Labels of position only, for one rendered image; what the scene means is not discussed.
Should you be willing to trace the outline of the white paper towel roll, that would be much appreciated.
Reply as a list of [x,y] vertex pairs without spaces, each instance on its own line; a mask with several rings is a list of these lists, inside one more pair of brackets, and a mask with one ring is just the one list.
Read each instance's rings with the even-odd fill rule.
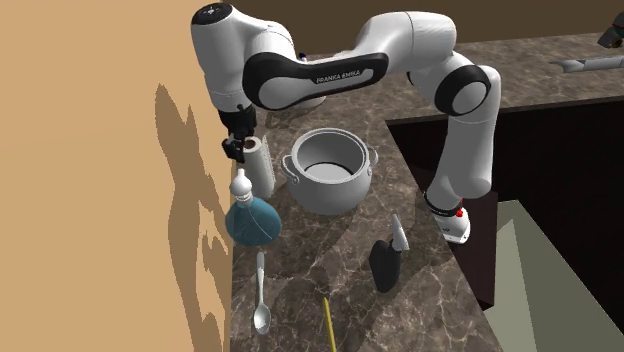
[[243,153],[242,167],[252,183],[253,195],[262,199],[270,198],[274,193],[276,179],[267,138],[246,137]]

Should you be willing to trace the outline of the white vessel with blue tip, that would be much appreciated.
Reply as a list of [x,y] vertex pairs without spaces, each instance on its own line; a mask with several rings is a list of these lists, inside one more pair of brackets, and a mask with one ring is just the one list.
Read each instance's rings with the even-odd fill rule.
[[[307,55],[303,52],[300,52],[298,54],[298,59],[302,62],[307,62]],[[315,108],[317,106],[319,106],[320,104],[322,104],[324,101],[326,100],[325,96],[320,96],[317,98],[313,98],[313,99],[309,99],[309,100],[305,100],[297,105],[294,105],[295,109],[310,109],[310,108]]]

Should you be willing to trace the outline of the blue flask with white cap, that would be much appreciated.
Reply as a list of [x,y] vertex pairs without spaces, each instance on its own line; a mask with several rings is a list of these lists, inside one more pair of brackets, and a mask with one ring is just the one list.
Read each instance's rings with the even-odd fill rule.
[[225,217],[226,230],[240,245],[253,247],[267,245],[278,238],[282,222],[278,212],[252,192],[252,182],[245,170],[239,168],[230,184],[235,202]]

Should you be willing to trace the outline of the grey cooking pot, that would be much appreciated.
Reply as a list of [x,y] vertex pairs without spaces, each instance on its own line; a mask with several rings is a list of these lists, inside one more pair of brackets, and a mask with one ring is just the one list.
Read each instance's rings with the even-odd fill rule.
[[306,210],[340,215],[355,208],[367,195],[375,148],[339,128],[318,128],[300,136],[281,159],[293,198]]

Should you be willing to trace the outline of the silver spoon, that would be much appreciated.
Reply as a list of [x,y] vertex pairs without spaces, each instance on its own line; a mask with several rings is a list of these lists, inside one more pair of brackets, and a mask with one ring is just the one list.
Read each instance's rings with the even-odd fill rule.
[[258,334],[266,335],[270,329],[271,312],[264,302],[265,256],[263,252],[258,252],[256,256],[256,278],[258,301],[253,314],[253,323]]

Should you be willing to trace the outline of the black tool with white blade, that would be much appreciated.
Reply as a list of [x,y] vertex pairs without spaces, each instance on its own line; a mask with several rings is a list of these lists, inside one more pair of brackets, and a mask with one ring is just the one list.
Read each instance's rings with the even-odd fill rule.
[[398,282],[401,271],[401,255],[410,249],[397,214],[391,216],[392,239],[377,240],[369,254],[369,266],[378,292],[389,292]]

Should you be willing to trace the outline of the yellow pencil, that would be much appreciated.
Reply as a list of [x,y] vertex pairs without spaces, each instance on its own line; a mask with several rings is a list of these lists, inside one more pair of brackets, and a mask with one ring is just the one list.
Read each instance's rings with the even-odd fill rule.
[[330,306],[329,306],[329,301],[326,297],[323,297],[322,304],[323,304],[325,327],[326,327],[330,351],[337,352],[337,346],[335,342],[334,330],[333,330],[332,319],[331,319]]

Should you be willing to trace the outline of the dark robot stand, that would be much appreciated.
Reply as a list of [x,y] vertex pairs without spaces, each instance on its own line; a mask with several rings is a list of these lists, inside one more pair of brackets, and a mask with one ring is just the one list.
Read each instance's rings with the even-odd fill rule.
[[449,246],[483,311],[495,304],[498,194],[464,201],[471,231],[464,244]]

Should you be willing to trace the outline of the grey long tool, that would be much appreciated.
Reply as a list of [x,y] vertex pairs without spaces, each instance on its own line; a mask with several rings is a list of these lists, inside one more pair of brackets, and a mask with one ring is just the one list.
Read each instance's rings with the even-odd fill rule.
[[551,61],[551,64],[560,66],[565,73],[609,70],[624,68],[624,55]]

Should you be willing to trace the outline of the dark grey object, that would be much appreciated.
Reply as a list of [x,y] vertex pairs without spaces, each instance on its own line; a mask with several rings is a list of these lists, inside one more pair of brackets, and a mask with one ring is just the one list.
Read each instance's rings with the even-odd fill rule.
[[619,13],[612,24],[597,40],[604,48],[619,48],[624,43],[624,11]]

